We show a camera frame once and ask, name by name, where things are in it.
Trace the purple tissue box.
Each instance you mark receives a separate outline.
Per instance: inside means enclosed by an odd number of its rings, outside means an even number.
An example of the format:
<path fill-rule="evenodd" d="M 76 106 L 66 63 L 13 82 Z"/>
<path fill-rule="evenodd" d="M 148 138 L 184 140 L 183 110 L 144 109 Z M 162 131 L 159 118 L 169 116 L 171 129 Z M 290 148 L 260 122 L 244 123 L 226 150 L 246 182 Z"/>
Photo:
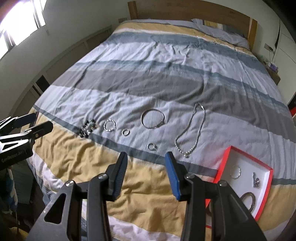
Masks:
<path fill-rule="evenodd" d="M 270 64 L 270 68 L 272 71 L 278 73 L 278 67 L 276 67 L 275 65 L 273 65 L 272 63 Z"/>

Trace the large silver bangle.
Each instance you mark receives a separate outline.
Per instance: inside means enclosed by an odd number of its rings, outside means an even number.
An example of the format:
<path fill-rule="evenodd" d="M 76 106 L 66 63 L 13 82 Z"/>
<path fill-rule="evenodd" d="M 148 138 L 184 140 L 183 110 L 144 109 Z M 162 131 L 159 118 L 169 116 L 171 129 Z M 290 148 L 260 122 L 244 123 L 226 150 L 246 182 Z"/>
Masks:
<path fill-rule="evenodd" d="M 159 128 L 165 123 L 165 115 L 155 108 L 146 109 L 140 116 L 140 123 L 147 129 Z"/>

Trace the wall socket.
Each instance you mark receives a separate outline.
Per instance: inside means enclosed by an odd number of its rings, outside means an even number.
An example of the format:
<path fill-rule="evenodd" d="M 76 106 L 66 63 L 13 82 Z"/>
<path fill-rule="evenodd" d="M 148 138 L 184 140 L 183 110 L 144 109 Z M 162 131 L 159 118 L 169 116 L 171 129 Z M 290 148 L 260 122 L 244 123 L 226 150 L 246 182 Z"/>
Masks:
<path fill-rule="evenodd" d="M 264 44 L 264 48 L 267 49 L 269 52 L 273 52 L 273 48 L 267 44 Z"/>

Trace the red jewelry box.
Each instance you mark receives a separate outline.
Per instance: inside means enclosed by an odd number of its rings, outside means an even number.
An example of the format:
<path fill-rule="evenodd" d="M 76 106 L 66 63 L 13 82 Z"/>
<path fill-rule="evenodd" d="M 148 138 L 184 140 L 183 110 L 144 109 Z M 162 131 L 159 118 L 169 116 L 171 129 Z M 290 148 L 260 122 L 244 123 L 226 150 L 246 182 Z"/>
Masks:
<path fill-rule="evenodd" d="M 214 177 L 208 179 L 209 182 L 217 184 L 220 180 L 227 181 L 238 197 L 246 192 L 255 195 L 256 204 L 251 215 L 258 221 L 267 201 L 273 169 L 246 149 L 236 146 L 208 148 L 204 160 L 207 167 L 216 171 Z M 260 179 L 259 188 L 253 187 L 253 172 Z"/>

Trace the striped bed duvet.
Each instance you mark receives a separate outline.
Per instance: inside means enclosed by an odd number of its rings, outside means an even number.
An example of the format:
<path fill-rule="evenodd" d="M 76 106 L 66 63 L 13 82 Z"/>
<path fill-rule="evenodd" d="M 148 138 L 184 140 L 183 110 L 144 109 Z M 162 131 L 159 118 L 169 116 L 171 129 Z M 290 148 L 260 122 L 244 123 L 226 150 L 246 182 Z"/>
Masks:
<path fill-rule="evenodd" d="M 44 203 L 126 152 L 121 195 L 107 205 L 113 237 L 179 240 L 185 204 L 171 193 L 166 152 L 213 181 L 234 146 L 273 169 L 258 224 L 268 240 L 283 239 L 295 211 L 295 125 L 243 37 L 188 21 L 126 21 L 32 111 L 53 123 L 28 159 Z"/>

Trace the grey striped pillow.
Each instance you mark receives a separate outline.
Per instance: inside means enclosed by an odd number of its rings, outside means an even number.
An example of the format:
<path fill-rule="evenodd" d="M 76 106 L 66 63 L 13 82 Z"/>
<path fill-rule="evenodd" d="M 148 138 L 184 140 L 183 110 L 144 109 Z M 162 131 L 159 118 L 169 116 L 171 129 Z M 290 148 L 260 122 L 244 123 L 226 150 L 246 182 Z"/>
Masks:
<path fill-rule="evenodd" d="M 250 50 L 247 37 L 242 31 L 230 26 L 212 21 L 206 21 L 202 19 L 191 19 L 196 24 L 196 28 L 201 32 L 212 36 L 214 38 L 221 39 L 237 47 L 243 47 Z"/>

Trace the window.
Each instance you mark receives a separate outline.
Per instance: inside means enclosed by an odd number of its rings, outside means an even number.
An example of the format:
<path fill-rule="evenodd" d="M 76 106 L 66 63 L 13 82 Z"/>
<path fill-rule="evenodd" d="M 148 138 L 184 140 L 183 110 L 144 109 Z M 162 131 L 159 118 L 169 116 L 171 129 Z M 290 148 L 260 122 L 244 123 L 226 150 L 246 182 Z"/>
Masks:
<path fill-rule="evenodd" d="M 20 1 L 1 21 L 1 57 L 46 25 L 46 1 Z"/>

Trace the dark brown bangle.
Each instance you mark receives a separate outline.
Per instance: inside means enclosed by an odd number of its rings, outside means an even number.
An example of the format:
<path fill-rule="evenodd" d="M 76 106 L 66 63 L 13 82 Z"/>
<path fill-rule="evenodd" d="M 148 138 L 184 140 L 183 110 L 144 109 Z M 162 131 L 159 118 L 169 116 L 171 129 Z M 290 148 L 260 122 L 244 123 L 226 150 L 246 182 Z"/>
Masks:
<path fill-rule="evenodd" d="M 252 212 L 255 208 L 256 197 L 252 192 L 246 192 L 240 197 L 241 201 L 247 207 L 249 212 Z"/>

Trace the silver wristwatch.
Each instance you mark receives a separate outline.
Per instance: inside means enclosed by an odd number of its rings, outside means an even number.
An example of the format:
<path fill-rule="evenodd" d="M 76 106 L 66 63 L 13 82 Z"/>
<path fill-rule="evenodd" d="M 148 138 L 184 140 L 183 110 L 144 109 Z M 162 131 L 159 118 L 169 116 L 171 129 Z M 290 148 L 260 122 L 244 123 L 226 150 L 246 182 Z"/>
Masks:
<path fill-rule="evenodd" d="M 252 173 L 253 178 L 253 187 L 259 188 L 260 187 L 260 179 L 257 177 L 257 174 L 255 172 Z"/>

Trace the wooden headboard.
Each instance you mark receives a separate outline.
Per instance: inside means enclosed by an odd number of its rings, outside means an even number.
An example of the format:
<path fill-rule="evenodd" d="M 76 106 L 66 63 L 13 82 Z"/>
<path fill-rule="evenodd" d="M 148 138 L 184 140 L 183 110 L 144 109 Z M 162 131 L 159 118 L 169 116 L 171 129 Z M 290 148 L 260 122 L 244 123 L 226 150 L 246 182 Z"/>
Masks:
<path fill-rule="evenodd" d="M 250 50 L 253 49 L 257 21 L 225 6 L 207 1 L 129 1 L 130 18 L 182 20 L 199 18 L 219 24 L 230 25 L 247 37 Z"/>

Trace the wooden nightstand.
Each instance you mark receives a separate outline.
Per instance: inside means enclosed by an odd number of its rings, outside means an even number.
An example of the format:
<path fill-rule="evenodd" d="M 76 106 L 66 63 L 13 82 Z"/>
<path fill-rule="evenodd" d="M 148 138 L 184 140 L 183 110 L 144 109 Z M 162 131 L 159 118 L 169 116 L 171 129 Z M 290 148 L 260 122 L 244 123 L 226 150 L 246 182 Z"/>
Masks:
<path fill-rule="evenodd" d="M 266 63 L 263 63 L 263 65 L 275 84 L 278 85 L 278 83 L 280 82 L 280 76 L 275 71 L 273 71 Z"/>

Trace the white wardrobe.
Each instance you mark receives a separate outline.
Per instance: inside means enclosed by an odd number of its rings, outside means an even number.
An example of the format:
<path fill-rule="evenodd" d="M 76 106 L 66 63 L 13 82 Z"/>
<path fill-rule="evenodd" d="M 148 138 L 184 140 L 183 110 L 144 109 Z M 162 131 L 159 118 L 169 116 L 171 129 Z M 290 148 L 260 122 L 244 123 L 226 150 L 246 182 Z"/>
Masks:
<path fill-rule="evenodd" d="M 280 76 L 277 86 L 283 100 L 289 104 L 295 96 L 295 42 L 282 21 L 274 63 Z"/>

